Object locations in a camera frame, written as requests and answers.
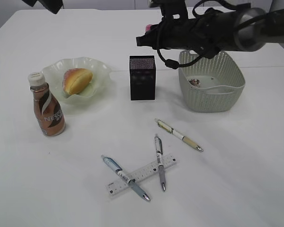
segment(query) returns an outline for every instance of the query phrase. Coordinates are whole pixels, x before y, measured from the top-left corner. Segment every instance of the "white bottle cap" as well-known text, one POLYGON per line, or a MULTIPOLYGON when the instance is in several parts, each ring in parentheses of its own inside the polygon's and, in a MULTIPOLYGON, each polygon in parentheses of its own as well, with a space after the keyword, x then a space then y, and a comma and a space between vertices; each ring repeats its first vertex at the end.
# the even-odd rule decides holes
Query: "white bottle cap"
POLYGON ((41 72, 34 72, 28 76, 28 81, 31 87, 41 86, 45 83, 45 76, 41 72))

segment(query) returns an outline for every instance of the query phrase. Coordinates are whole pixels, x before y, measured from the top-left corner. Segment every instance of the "ballpoint pen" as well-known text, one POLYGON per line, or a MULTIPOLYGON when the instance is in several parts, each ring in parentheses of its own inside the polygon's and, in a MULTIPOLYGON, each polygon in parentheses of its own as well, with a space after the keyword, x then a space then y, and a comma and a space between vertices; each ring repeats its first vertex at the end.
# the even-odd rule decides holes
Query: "ballpoint pen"
POLYGON ((135 183, 134 179, 128 178, 122 168, 112 158, 104 155, 101 155, 101 158, 103 159, 104 163, 111 168, 124 182, 126 182, 135 193, 137 193, 145 201, 151 201, 146 192, 135 183))
POLYGON ((163 121, 159 119, 155 119, 155 122, 158 124, 159 127, 165 129, 168 133, 173 134, 175 137, 179 138, 183 142, 185 142, 187 145, 191 146, 193 149, 203 152, 203 149, 194 141, 192 141, 187 136, 183 135, 182 133, 178 132, 177 130, 170 127, 168 124, 164 123, 163 121))
POLYGON ((157 152, 157 162, 158 162, 158 169, 159 169, 159 177, 160 177, 160 184, 162 187, 162 190, 165 192, 166 190, 166 180, 165 180, 165 171, 164 171, 164 165, 163 165, 163 149, 162 149, 162 141, 156 134, 155 136, 155 147, 157 152))

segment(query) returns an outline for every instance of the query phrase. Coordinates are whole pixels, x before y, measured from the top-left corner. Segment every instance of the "bun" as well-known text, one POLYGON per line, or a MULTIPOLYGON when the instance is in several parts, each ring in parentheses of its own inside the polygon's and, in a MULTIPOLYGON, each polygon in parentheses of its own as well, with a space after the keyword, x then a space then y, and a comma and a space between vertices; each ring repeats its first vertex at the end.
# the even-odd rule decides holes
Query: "bun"
POLYGON ((93 73, 87 69, 67 70, 63 78, 63 90, 68 95, 83 91, 93 78, 93 73))

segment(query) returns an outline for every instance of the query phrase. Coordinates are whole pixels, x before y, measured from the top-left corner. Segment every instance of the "mesh top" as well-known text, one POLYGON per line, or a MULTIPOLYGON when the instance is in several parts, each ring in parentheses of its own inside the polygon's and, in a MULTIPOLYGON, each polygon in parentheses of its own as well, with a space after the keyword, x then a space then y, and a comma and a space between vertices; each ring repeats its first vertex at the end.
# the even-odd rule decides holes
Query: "mesh top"
POLYGON ((129 59, 130 70, 155 70, 154 56, 130 56, 129 59))

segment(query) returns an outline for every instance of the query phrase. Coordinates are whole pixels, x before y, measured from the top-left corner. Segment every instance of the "ruler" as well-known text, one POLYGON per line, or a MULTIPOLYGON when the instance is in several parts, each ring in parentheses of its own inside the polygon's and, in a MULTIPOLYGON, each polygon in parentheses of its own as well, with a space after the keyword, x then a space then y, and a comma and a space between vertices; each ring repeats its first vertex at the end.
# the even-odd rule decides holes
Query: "ruler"
MULTIPOLYGON (((164 169, 167 169, 177 163, 176 159, 171 155, 165 155, 163 158, 164 169)), ((133 171, 132 173, 126 175, 130 179, 134 179, 136 183, 139 183, 146 178, 156 174, 158 172, 158 162, 153 161, 148 165, 133 171)), ((126 184, 122 179, 117 179, 112 183, 109 183, 106 186, 106 189, 111 197, 117 195, 121 191, 128 188, 128 184, 126 184)))

